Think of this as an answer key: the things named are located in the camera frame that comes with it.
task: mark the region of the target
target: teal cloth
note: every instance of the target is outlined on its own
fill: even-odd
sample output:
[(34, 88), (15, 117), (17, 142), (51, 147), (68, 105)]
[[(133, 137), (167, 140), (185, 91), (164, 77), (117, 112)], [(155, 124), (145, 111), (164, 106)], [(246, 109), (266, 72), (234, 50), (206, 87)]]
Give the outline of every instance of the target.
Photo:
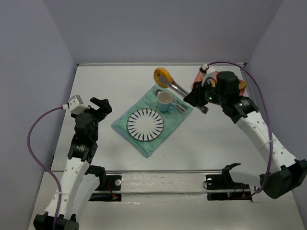
[[(173, 93), (173, 100), (185, 108), (187, 111), (185, 114), (181, 114), (177, 109), (161, 113), (157, 108), (157, 97), (155, 91), (161, 89), (171, 93), (169, 90), (161, 88), (157, 84), (154, 85), (135, 105), (133, 105), (127, 112), (125, 112), (119, 119), (113, 122), (111, 125), (117, 132), (119, 132), (125, 139), (133, 144), (145, 157), (150, 157), (152, 153), (165, 141), (187, 118), (192, 112), (192, 108), (187, 106), (182, 100), (176, 97)], [(164, 128), (162, 133), (154, 140), (151, 141), (140, 141), (134, 139), (127, 131), (127, 120), (129, 116), (136, 110), (142, 108), (152, 108), (158, 111), (164, 120)]]

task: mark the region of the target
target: striped plate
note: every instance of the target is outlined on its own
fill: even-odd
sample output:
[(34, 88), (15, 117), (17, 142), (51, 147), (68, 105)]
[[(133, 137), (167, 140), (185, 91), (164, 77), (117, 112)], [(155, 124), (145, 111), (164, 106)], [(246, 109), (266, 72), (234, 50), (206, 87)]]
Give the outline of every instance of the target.
[(127, 130), (133, 138), (149, 141), (157, 138), (164, 127), (162, 116), (154, 109), (143, 108), (134, 111), (128, 118)]

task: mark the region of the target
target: tabletop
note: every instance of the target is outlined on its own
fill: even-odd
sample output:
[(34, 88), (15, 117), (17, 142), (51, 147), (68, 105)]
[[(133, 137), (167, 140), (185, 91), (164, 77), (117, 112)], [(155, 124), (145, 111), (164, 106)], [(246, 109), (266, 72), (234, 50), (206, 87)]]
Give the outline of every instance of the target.
[[(174, 80), (187, 91), (190, 91), (199, 69), (198, 65), (77, 68), (71, 95), (79, 94), (85, 104), (90, 104), (92, 97), (107, 98), (113, 109), (99, 123), (98, 149), (92, 165), (103, 166), (108, 171), (202, 170), (222, 169), (228, 164), (239, 162), (245, 167), (257, 167), (265, 172), (264, 160), (249, 138), (222, 112), (221, 107), (214, 104), (208, 105), (206, 115), (194, 108), (149, 158), (145, 158), (116, 132), (111, 124), (155, 84), (153, 73), (157, 67), (166, 68)], [(215, 68), (217, 71), (232, 71), (242, 79), (238, 67)], [(54, 171), (65, 169), (74, 124), (74, 119), (66, 112), (52, 164)]]
[[(60, 178), (62, 172), (55, 172)], [(81, 230), (304, 230), (292, 192), (273, 200), (260, 193), (253, 202), (208, 201), (202, 194), (203, 175), (196, 173), (123, 174), (121, 202), (88, 202), (80, 215)], [(35, 230), (36, 214), (43, 214), (57, 185), (46, 172), (28, 230)], [(167, 191), (167, 195), (150, 193)], [(127, 194), (127, 191), (145, 194)]]

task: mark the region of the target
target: cup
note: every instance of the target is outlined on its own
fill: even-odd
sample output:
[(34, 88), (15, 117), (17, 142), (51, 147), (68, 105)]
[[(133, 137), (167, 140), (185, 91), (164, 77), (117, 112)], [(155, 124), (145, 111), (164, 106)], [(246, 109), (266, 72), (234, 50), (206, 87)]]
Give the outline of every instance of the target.
[(161, 92), (157, 96), (158, 108), (161, 112), (167, 112), (176, 109), (176, 104), (173, 103), (173, 96), (169, 92)]

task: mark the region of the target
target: gray wall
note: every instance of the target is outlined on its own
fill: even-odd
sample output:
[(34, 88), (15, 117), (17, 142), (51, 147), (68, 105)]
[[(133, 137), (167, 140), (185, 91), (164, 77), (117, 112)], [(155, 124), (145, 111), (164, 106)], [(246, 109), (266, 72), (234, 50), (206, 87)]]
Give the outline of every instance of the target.
[(77, 63), (248, 61), (282, 0), (43, 0)]
[[(299, 159), (307, 159), (306, 22), (307, 1), (285, 0), (248, 64), (264, 91), (275, 135)], [(307, 179), (294, 190), (307, 227), (306, 194)]]
[[(42, 0), (2, 0), (0, 31), (0, 229), (25, 230), (43, 173), (27, 132), (68, 99), (76, 66)], [(33, 149), (48, 165), (63, 116), (50, 114), (33, 133)]]

